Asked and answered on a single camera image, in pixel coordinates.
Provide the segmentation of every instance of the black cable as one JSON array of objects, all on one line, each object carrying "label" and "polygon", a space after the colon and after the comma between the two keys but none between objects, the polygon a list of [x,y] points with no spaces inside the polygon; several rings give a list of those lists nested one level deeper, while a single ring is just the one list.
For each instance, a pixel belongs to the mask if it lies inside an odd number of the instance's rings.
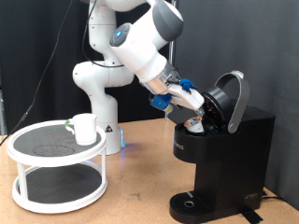
[{"label": "black cable", "polygon": [[48,70],[48,67],[49,67],[49,65],[50,65],[50,63],[51,63],[51,61],[52,61],[52,59],[53,59],[53,56],[54,56],[54,54],[55,54],[55,52],[56,52],[56,49],[57,49],[57,46],[58,46],[58,43],[59,43],[59,39],[60,39],[60,34],[61,34],[61,31],[63,30],[63,27],[64,27],[64,22],[65,22],[65,20],[66,20],[66,17],[67,17],[67,15],[68,15],[68,12],[69,12],[70,8],[71,8],[72,5],[73,5],[73,2],[74,2],[74,0],[71,0],[70,4],[69,4],[69,6],[68,6],[68,9],[67,9],[67,11],[66,11],[66,13],[65,13],[63,23],[61,24],[60,29],[59,29],[59,32],[58,32],[58,35],[57,35],[57,40],[56,40],[56,44],[55,44],[54,50],[53,50],[52,54],[50,55],[50,59],[49,59],[47,65],[46,65],[46,68],[45,68],[45,70],[44,70],[44,72],[43,72],[43,74],[42,74],[42,76],[41,76],[41,78],[40,78],[40,80],[39,80],[39,83],[38,83],[37,88],[36,88],[36,94],[35,94],[35,97],[34,97],[34,100],[33,100],[32,104],[29,106],[29,108],[27,109],[27,111],[23,114],[23,116],[21,117],[19,123],[13,128],[12,131],[10,131],[10,133],[7,135],[7,137],[6,137],[5,139],[2,140],[2,142],[0,143],[0,146],[2,146],[2,144],[7,140],[7,138],[8,138],[11,134],[13,134],[13,133],[15,132],[15,130],[19,127],[19,125],[20,125],[23,121],[25,121],[25,119],[27,118],[29,112],[31,111],[32,107],[34,106],[34,104],[35,104],[35,102],[36,102],[37,92],[38,92],[38,90],[39,90],[41,81],[43,80],[43,77],[45,76],[46,71]]},{"label": "black cable", "polygon": [[86,58],[86,60],[88,60],[88,61],[90,61],[91,63],[94,63],[94,64],[96,64],[96,65],[98,65],[98,66],[105,67],[105,68],[124,67],[123,64],[122,64],[122,65],[115,65],[115,66],[106,66],[106,65],[102,65],[102,64],[96,63],[96,62],[94,62],[92,59],[90,59],[90,58],[86,55],[86,53],[85,53],[85,50],[84,50],[84,43],[85,43],[86,32],[87,32],[88,24],[89,24],[89,22],[90,22],[90,18],[91,18],[91,16],[92,16],[92,14],[93,14],[93,10],[94,10],[94,7],[95,7],[96,2],[97,2],[97,0],[94,1],[93,8],[92,8],[92,10],[91,10],[91,12],[90,12],[90,14],[89,14],[89,16],[88,16],[88,19],[87,19],[87,21],[86,21],[85,30],[84,30],[83,39],[82,39],[82,53],[83,53],[84,57]]},{"label": "black cable", "polygon": [[268,199],[277,199],[277,200],[281,200],[281,201],[285,202],[284,199],[281,198],[281,197],[263,197],[263,198],[261,199],[261,202],[263,202],[263,201],[265,201],[265,200],[268,200]]}]

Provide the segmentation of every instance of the mug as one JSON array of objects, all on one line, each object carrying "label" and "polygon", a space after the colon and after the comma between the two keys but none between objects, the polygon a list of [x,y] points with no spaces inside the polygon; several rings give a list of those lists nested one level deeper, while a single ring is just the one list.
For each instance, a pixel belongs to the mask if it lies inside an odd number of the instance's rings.
[{"label": "mug", "polygon": [[96,142],[96,116],[94,114],[79,114],[65,122],[65,128],[75,135],[78,145],[87,146]]}]

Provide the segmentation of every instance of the warning label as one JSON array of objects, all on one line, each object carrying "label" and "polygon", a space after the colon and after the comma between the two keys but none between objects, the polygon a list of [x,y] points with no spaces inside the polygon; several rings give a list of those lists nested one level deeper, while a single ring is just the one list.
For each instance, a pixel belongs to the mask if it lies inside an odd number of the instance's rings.
[{"label": "warning label", "polygon": [[112,133],[112,132],[113,132],[113,131],[112,131],[111,127],[108,125],[108,126],[106,127],[105,133]]}]

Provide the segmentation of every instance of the wooden table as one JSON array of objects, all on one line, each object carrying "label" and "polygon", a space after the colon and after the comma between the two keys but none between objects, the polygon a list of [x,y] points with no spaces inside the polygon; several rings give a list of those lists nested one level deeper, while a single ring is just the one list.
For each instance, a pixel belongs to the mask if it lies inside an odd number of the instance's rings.
[{"label": "wooden table", "polygon": [[[126,147],[107,156],[108,187],[95,203],[78,211],[43,215],[26,211],[11,199],[12,183],[18,175],[16,162],[0,149],[0,223],[177,223],[169,215],[169,200],[194,186],[195,164],[173,155],[175,123],[153,119],[121,123]],[[93,158],[100,164],[101,157]],[[262,224],[298,224],[299,212],[282,201],[266,200],[256,211]],[[241,216],[227,217],[211,224],[248,224]]]}]

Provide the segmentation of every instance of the black coffee maker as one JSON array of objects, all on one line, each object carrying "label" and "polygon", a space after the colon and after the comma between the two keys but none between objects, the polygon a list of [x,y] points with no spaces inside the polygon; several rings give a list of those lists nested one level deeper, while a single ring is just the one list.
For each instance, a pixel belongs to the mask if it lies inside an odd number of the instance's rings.
[{"label": "black coffee maker", "polygon": [[[222,90],[233,78],[240,91],[235,103]],[[275,117],[247,106],[249,84],[238,71],[223,75],[202,95],[206,133],[190,133],[184,123],[175,128],[174,154],[196,163],[196,174],[194,190],[170,200],[170,215],[188,224],[252,217],[261,205]]]}]

